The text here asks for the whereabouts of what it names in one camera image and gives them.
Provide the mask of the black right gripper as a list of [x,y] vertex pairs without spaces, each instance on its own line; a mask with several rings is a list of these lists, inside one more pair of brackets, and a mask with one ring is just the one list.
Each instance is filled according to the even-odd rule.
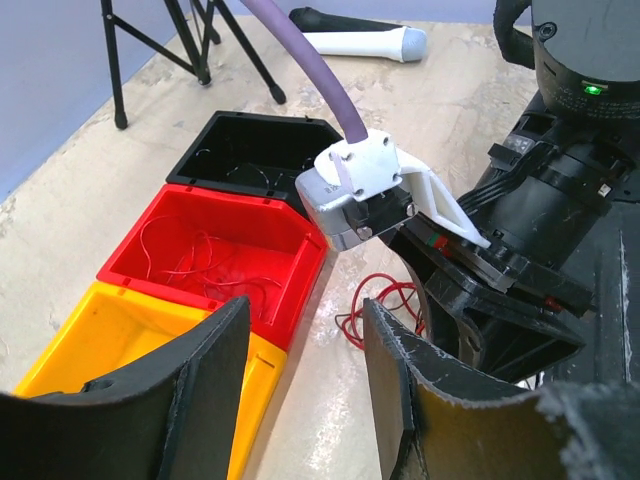
[[427,243],[431,230],[405,225],[387,246],[418,291],[426,339],[466,365],[516,383],[578,354],[584,339],[559,315],[498,292]]

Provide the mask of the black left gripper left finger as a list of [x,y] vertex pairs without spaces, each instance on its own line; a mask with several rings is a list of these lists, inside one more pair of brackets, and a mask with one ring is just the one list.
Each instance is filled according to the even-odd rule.
[[2,478],[226,478],[249,335],[236,297],[77,393],[2,395]]

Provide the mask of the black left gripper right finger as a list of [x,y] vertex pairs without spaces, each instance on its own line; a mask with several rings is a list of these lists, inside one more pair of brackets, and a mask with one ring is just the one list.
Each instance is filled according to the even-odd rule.
[[364,304],[365,359],[386,479],[635,479],[639,388],[526,390],[475,370]]

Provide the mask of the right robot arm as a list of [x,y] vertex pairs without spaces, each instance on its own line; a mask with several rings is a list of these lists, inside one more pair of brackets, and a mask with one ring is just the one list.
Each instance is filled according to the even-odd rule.
[[504,59],[538,89],[461,205],[482,249],[417,215],[383,236],[426,337],[516,383],[639,378],[639,5],[500,1]]

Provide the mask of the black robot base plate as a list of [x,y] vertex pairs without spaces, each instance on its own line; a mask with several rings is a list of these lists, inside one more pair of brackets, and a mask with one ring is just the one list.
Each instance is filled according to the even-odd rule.
[[561,319],[585,347],[551,367],[544,381],[639,381],[639,206],[616,202],[584,237],[563,272],[594,293],[595,314]]

